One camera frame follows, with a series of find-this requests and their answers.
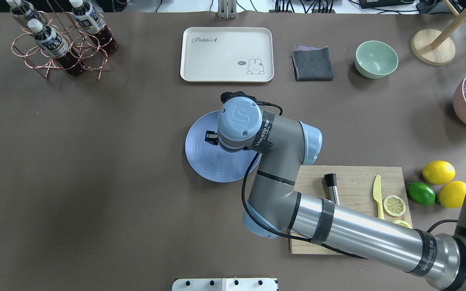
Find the blue joint cap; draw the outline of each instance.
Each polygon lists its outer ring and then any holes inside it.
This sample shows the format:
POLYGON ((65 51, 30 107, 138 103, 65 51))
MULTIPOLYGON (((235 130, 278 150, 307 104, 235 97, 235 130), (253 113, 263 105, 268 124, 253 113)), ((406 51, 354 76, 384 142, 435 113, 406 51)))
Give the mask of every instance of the blue joint cap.
POLYGON ((262 124, 260 107, 247 97, 235 97, 224 103, 218 113, 218 130, 225 138, 244 141, 256 135, 262 124))
MULTIPOLYGON (((276 232, 280 231, 276 227, 274 227, 272 224, 270 224, 267 220, 265 220, 256 210, 254 210, 254 208, 251 207, 249 202, 246 201, 246 204, 248 205, 248 209, 251 212, 251 214, 253 214, 253 216, 256 217, 258 221, 263 223, 266 227, 269 227, 270 229, 275 230, 276 232)), ((249 217, 246 211, 244 211, 244 217, 242 217, 242 223, 244 223, 244 227, 247 228, 253 234, 257 234, 259 236, 263 236, 265 238, 270 238, 270 239, 274 239, 278 237, 276 234, 272 234, 268 232, 267 230, 264 230, 263 228, 261 228, 258 224, 256 224, 256 222, 254 222, 251 219, 251 217, 249 217)))
POLYGON ((305 136, 305 158, 303 159, 303 165, 314 164, 318 154, 321 151, 321 145, 323 143, 323 135, 321 131, 315 127, 311 127, 303 122, 299 122, 303 129, 303 135, 305 136))

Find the robotic arm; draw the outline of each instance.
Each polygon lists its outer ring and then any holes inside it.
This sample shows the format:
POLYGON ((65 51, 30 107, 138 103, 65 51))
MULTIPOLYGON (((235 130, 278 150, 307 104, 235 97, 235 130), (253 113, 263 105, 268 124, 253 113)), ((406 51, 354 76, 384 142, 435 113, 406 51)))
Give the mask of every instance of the robotic arm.
MULTIPOLYGON (((322 144, 321 132, 303 122, 261 110, 243 92, 222 95, 218 132, 207 141, 235 152, 262 153, 247 207, 255 219, 279 232, 296 232, 311 240, 380 261, 440 290, 466 290, 466 201, 454 236, 433 236, 294 191, 302 164, 313 164, 322 144)), ((244 214, 255 234, 275 237, 244 214)))

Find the white bracket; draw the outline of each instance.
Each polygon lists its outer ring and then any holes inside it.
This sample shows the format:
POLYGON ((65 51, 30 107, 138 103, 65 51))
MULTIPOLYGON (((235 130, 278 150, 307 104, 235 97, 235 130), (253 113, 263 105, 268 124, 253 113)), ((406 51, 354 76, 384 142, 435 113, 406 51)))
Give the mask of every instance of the white bracket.
POLYGON ((278 291, 276 278, 178 279, 172 291, 278 291))
POLYGON ((219 18, 237 18, 237 0, 218 0, 219 18))

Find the gray cloth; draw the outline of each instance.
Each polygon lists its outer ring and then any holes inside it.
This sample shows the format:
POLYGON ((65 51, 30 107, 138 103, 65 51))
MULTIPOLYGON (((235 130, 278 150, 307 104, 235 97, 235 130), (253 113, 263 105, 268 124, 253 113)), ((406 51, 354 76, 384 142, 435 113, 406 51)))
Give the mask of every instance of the gray cloth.
POLYGON ((296 81, 332 81, 332 61, 330 60, 330 49, 308 48, 298 46, 292 51, 292 62, 294 63, 294 75, 296 81))

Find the blue plate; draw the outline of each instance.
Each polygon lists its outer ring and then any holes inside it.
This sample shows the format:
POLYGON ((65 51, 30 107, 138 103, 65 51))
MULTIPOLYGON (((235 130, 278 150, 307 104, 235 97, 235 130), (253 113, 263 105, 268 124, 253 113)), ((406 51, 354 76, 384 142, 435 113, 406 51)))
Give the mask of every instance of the blue plate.
MULTIPOLYGON (((246 169, 255 157, 255 151, 229 153, 218 145, 204 141, 206 131, 217 131, 218 111, 199 118, 186 135, 184 149, 190 166, 203 178, 227 183, 244 177, 246 169)), ((253 168, 260 161, 260 156, 253 168)))

